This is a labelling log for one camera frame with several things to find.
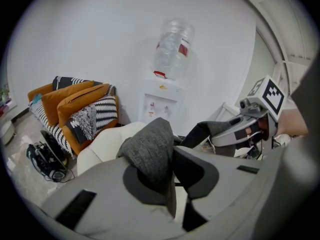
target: black and white pillow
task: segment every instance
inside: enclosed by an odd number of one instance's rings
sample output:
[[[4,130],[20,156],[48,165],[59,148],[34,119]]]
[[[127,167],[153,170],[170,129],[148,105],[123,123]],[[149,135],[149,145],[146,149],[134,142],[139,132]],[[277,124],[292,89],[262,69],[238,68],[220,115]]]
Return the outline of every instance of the black and white pillow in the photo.
[[[54,126],[48,125],[48,119],[44,110],[44,105],[42,103],[42,100],[40,99],[36,104],[34,104],[35,109],[32,109],[31,111],[35,114],[35,116],[40,120],[40,122],[46,127],[46,129],[53,135],[53,137],[56,139],[58,144],[67,151],[72,158],[75,158],[72,152],[72,149],[70,147],[70,144],[67,142],[63,132],[62,128],[59,128],[59,124],[57,123]]]
[[[80,84],[82,82],[87,82],[89,80],[84,80],[76,77],[66,77],[66,76],[56,76],[52,82],[52,90],[56,91],[71,85]],[[93,86],[101,85],[102,82],[94,81]]]
[[[116,98],[111,95],[105,95],[96,102],[72,114],[65,125],[81,145],[85,141],[92,141],[103,127],[117,118]]]

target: gray cloth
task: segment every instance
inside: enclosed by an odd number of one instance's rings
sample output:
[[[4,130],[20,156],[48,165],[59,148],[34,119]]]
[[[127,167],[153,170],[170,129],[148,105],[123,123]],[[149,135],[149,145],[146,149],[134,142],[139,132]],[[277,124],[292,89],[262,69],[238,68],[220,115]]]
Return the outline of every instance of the gray cloth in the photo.
[[[125,157],[149,183],[161,184],[168,178],[174,135],[170,123],[159,117],[121,145],[117,157]]]

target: black bag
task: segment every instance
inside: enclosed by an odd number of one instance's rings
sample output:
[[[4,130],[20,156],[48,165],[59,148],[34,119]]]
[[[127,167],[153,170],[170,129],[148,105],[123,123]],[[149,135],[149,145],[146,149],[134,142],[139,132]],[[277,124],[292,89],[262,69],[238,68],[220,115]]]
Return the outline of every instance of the black bag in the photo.
[[[46,181],[61,182],[67,174],[68,159],[61,154],[59,159],[45,143],[29,144],[26,156]]]

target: white chair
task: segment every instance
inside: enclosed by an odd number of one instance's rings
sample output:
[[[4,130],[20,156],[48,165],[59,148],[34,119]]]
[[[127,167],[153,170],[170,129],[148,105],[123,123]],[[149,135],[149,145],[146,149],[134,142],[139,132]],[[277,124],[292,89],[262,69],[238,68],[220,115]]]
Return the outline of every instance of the white chair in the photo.
[[[139,132],[146,124],[133,122],[122,127],[105,129],[77,157],[77,174],[83,174],[91,167],[116,159],[122,143]]]

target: white ceiling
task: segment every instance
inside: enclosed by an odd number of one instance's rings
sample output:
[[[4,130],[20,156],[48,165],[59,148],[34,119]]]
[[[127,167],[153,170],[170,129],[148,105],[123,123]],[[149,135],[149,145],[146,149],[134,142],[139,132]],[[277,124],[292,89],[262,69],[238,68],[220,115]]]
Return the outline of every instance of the white ceiling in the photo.
[[[283,42],[294,91],[319,47],[318,30],[299,0],[255,0],[267,13]]]

